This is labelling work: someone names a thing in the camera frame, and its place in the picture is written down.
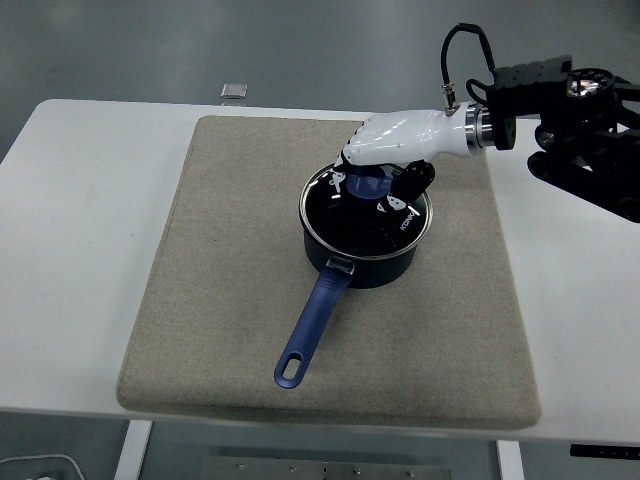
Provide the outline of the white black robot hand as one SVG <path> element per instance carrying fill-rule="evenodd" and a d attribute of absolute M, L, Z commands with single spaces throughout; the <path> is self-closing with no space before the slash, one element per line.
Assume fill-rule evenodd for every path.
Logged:
<path fill-rule="evenodd" d="M 401 211 L 435 177 L 430 160 L 439 154 L 471 158 L 489 144 L 481 109 L 464 102 L 452 112 L 406 110 L 371 116 L 342 148 L 331 168 L 335 191 L 381 212 Z"/>

